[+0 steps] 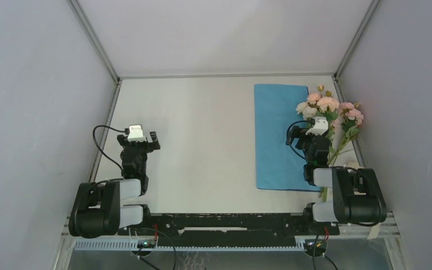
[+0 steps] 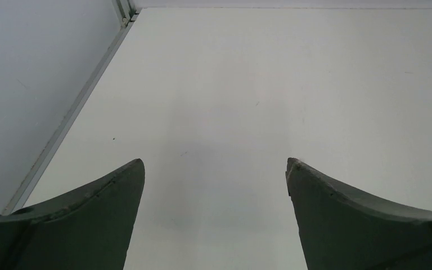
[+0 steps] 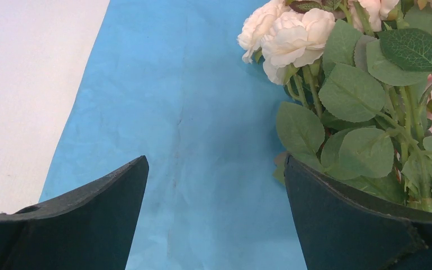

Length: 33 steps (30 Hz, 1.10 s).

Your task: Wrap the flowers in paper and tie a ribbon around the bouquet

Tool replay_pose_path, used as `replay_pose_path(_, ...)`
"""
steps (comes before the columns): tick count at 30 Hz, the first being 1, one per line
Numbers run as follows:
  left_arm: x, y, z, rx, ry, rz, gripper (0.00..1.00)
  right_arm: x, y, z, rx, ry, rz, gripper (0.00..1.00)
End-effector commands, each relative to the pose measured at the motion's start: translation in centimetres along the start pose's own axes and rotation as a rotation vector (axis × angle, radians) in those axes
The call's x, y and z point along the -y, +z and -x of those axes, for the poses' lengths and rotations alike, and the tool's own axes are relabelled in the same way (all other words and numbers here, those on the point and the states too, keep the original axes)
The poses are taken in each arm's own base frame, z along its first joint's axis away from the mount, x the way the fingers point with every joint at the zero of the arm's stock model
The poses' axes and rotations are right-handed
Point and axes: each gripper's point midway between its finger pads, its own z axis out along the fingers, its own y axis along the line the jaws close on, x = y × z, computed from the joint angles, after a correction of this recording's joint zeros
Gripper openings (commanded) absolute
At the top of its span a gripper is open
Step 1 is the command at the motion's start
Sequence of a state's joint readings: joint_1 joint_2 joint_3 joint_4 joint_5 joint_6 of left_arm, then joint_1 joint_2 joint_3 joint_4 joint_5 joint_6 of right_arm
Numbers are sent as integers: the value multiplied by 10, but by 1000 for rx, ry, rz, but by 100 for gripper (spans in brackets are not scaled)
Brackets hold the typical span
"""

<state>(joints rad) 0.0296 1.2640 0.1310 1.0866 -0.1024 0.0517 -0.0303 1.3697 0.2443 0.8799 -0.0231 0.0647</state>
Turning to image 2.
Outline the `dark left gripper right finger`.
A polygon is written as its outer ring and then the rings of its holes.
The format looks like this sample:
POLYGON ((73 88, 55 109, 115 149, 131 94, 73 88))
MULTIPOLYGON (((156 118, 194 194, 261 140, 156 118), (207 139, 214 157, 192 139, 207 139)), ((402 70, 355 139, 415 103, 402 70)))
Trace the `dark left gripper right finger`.
POLYGON ((308 269, 432 269, 432 211, 362 191, 294 157, 286 183, 308 269))

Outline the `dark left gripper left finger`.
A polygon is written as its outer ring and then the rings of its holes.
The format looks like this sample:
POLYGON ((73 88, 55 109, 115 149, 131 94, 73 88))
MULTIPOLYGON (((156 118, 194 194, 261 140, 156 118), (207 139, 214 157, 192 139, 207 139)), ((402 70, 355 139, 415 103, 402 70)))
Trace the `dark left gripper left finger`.
POLYGON ((0 215, 0 269, 123 269, 144 184, 144 163, 135 159, 0 215))

